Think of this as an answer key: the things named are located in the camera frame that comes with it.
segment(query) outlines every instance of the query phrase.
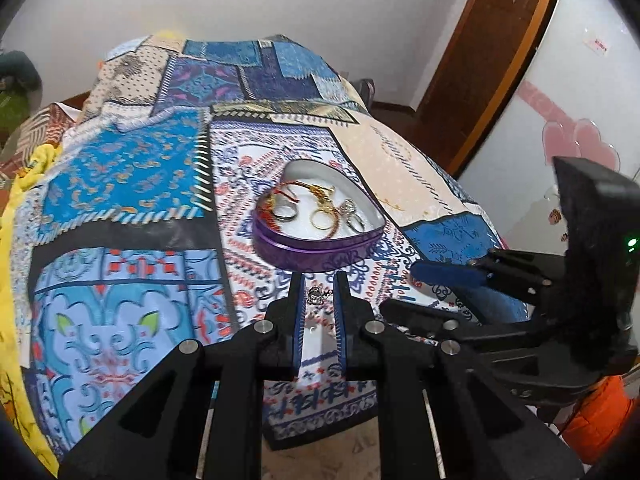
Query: wooden door frame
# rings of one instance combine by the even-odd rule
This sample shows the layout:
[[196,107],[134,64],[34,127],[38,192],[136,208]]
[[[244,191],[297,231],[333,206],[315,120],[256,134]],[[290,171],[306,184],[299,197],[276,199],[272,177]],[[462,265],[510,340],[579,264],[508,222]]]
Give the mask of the wooden door frame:
[[[497,121],[498,116],[507,105],[507,102],[511,99],[518,83],[524,75],[524,71],[529,65],[530,59],[533,57],[534,51],[542,38],[544,30],[546,30],[546,25],[548,25],[548,21],[551,17],[551,11],[553,10],[550,8],[550,5],[554,5],[556,1],[557,0],[538,0],[536,9],[534,10],[529,22],[529,26],[527,27],[527,30],[520,41],[520,45],[518,46],[509,67],[504,73],[498,88],[489,100],[487,107],[480,115],[480,118],[474,125],[471,133],[469,133],[464,144],[460,147],[453,160],[445,168],[447,173],[455,177],[460,176],[462,169],[464,169],[464,165],[469,161],[470,156],[475,153],[476,149],[479,148],[481,141],[488,135],[490,127],[493,126],[495,121]],[[431,79],[424,97],[420,101],[420,105],[416,112],[418,116],[420,116],[421,112],[424,111],[424,107],[430,99],[436,84],[442,77],[445,66],[452,56],[452,51],[460,38],[462,29],[468,20],[475,2],[476,0],[467,0],[465,8],[460,15],[460,20],[458,21],[449,44],[447,45],[442,59],[438,64],[438,68]]]

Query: orange fabric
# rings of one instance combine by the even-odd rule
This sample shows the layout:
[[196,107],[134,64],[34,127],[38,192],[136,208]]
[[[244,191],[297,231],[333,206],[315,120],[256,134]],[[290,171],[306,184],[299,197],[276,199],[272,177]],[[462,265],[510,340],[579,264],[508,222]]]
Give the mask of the orange fabric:
[[608,377],[585,398],[562,437],[585,464],[594,464],[616,437],[633,407],[633,400],[625,395],[622,377]]

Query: bed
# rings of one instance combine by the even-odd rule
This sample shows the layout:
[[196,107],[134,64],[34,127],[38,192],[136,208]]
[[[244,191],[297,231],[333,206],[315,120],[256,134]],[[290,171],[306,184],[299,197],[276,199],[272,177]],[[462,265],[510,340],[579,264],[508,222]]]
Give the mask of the bed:
[[[0,401],[53,473],[180,341],[231,338],[286,295],[290,272],[252,248],[251,211],[290,160],[338,169],[383,211],[372,255],[342,268],[375,311],[394,297],[482,322],[527,319],[524,304],[500,294],[411,279],[419,258],[464,264],[500,238],[455,180],[374,120],[321,57],[283,36],[137,38],[105,56],[77,121],[47,110],[24,126],[38,125],[37,141],[7,159]],[[334,273],[306,280],[330,290]],[[375,415],[374,385],[341,376],[330,300],[308,310],[297,381],[265,384],[266,470],[295,456],[273,450]],[[361,462],[373,472],[375,460],[356,455],[376,439],[370,421],[323,441],[353,455],[340,467],[327,463],[330,452],[310,460],[319,476],[333,471],[326,478]]]

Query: silver bolt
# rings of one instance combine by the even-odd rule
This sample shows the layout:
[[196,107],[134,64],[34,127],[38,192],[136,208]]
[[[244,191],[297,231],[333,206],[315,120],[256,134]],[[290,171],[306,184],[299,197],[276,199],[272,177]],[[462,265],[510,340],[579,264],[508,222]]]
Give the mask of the silver bolt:
[[266,334],[273,330],[273,323],[268,319],[261,319],[260,321],[256,321],[254,323],[254,330],[258,334]]
[[178,348],[183,354],[193,354],[198,349],[198,342],[195,339],[185,339]]
[[447,339],[440,343],[440,350],[442,350],[445,354],[455,355],[460,352],[460,343],[457,341],[453,341],[453,339]]
[[371,334],[380,334],[385,331],[385,324],[378,320],[367,321],[364,330]]
[[442,324],[442,327],[444,330],[455,330],[458,328],[459,325],[460,323],[458,323],[457,320],[449,319]]

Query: wooden baseboard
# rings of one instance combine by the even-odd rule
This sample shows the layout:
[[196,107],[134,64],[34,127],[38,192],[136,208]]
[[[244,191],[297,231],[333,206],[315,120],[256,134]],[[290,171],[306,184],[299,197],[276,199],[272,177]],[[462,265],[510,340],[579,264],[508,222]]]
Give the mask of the wooden baseboard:
[[415,110],[410,106],[406,105],[397,105],[395,103],[383,103],[382,101],[373,101],[373,105],[371,106],[372,110],[376,108],[378,110],[391,110],[393,112],[402,112],[403,114],[415,115]]

